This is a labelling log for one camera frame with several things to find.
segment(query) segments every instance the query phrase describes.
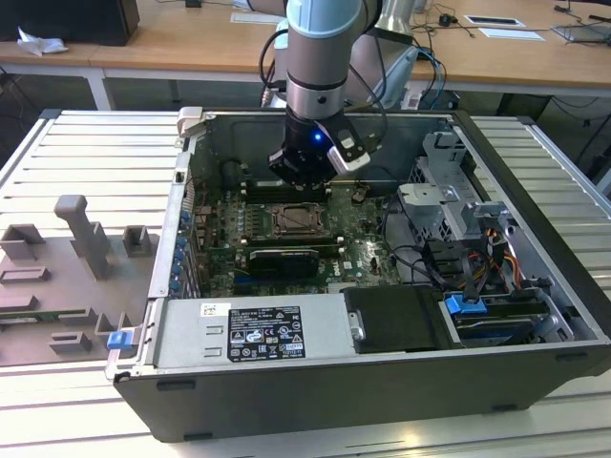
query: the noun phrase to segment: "motherboard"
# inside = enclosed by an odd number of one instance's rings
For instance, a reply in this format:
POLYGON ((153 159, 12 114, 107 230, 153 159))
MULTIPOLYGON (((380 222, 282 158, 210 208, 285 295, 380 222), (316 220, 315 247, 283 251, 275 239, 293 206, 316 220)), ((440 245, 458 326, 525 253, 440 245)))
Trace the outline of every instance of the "motherboard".
POLYGON ((398 284, 383 241, 385 198, 330 185, 316 201, 202 190, 194 245, 204 297, 337 293, 398 284))

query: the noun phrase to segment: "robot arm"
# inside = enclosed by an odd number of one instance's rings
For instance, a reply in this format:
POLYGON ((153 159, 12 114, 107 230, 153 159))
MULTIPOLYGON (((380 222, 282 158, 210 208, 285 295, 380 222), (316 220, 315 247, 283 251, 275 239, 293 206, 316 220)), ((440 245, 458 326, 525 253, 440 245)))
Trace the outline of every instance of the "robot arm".
POLYGON ((380 16, 382 0, 250 0, 286 15, 286 128, 269 166, 287 183, 316 186, 369 162, 379 141, 361 138, 344 116, 352 45, 380 16))

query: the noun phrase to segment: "blue drive latch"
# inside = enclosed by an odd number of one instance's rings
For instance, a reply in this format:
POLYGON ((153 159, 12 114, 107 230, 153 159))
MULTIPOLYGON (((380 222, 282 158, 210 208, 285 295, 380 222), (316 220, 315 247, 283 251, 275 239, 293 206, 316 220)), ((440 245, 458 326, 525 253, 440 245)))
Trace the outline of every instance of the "blue drive latch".
POLYGON ((134 331, 114 331, 108 336, 106 348, 109 350, 129 350, 132 348, 134 331))
POLYGON ((452 294, 445 300, 450 314, 455 313, 486 313, 488 309, 481 298, 477 302, 467 302, 462 294, 452 294))

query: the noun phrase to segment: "power supply label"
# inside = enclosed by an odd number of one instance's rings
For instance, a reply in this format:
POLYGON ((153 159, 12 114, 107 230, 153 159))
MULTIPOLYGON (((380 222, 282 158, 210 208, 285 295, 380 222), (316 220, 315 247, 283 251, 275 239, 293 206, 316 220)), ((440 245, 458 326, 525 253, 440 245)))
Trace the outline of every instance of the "power supply label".
POLYGON ((232 308, 227 334, 232 363, 306 357, 300 307, 232 308))

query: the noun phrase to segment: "floor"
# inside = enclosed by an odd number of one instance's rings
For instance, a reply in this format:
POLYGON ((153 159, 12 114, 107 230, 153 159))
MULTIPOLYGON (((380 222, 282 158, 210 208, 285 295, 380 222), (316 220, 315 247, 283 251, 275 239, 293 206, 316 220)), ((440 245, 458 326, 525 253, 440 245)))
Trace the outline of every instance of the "floor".
MULTIPOLYGON (((37 108, 93 110, 94 100, 85 80, 64 76, 17 76, 19 87, 37 108)), ((260 85, 256 83, 180 81, 180 103, 171 100, 169 85, 159 80, 112 79, 111 88, 120 110, 177 110, 180 106, 200 105, 216 108, 256 107, 260 85)), ((459 93, 459 109, 472 115, 494 115, 500 94, 459 93)), ((581 106, 591 97, 562 97, 565 103, 581 106)), ((611 112, 611 100, 599 99, 586 108, 565 111, 549 103, 537 124, 572 159, 597 130, 603 117, 611 112)), ((37 118, 37 111, 11 84, 0 93, 0 161, 4 163, 37 118)), ((591 158, 611 143, 611 122, 588 148, 579 166, 589 166, 591 158)))

